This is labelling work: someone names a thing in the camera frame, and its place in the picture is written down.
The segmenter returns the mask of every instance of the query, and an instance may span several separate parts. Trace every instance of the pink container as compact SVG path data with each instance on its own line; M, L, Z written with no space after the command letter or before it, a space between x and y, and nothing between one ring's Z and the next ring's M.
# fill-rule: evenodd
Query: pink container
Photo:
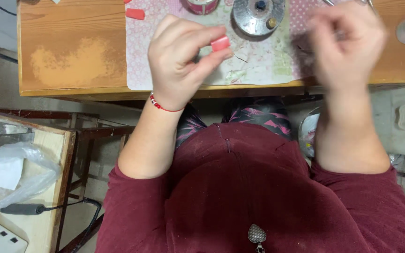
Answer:
M189 8L198 15L211 13L218 4L218 0L187 0Z

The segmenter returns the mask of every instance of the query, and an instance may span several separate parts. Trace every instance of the clear plastic bag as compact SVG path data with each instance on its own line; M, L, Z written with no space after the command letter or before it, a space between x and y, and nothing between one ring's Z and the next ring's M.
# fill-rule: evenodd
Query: clear plastic bag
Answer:
M0 147L0 162L13 158L25 158L41 168L35 171L23 171L15 190L0 187L0 209L31 199L48 189L59 177L59 165L46 158L30 143L18 142Z

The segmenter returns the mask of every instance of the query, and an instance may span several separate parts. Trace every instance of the burgundy long-sleeve shirt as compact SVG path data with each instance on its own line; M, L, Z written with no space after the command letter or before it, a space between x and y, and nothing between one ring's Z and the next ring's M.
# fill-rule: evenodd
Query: burgundy long-sleeve shirt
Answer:
M251 224L274 252L405 252L395 169L311 170L295 141L245 123L189 137L161 177L109 175L97 253L253 253Z

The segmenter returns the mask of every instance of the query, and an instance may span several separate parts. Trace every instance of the scissors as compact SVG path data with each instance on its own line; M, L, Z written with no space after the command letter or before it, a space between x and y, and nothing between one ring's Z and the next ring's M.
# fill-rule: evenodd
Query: scissors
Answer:
M324 1L327 5L334 6L334 3L332 3L331 0L323 0L323 1ZM377 11L376 11L376 9L374 9L372 0L358 0L358 1L359 1L360 3L363 3L363 4L368 4L368 5L371 7L371 9L374 11L374 13L375 13L375 14L378 14Z

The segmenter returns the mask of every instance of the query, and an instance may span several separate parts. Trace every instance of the hand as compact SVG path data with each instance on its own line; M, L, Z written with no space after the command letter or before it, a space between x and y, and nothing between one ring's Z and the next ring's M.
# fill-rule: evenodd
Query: hand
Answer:
M191 59L199 49L226 33L224 26L203 26L168 14L157 26L149 44L148 60L153 78L154 98L167 110L185 107L204 79L225 59L229 48L212 52L198 63Z
M365 89L386 41L380 18L367 4L349 1L316 9L309 26L318 81L328 92Z

